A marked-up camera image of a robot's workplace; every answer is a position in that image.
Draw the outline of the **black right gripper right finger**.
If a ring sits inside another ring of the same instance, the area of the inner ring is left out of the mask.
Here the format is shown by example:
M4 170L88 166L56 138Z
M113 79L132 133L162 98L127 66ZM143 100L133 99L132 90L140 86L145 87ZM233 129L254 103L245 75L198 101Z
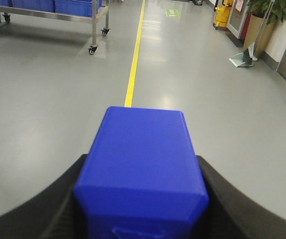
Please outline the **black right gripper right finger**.
M286 219L234 187L202 156L197 156L209 195L196 224L198 239L286 239Z

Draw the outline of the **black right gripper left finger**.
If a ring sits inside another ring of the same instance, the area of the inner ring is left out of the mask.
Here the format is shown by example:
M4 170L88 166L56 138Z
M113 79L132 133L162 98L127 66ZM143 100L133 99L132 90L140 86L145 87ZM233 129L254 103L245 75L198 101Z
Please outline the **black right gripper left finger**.
M0 239L84 239L86 227L73 188L84 165L81 155L58 179L0 216Z

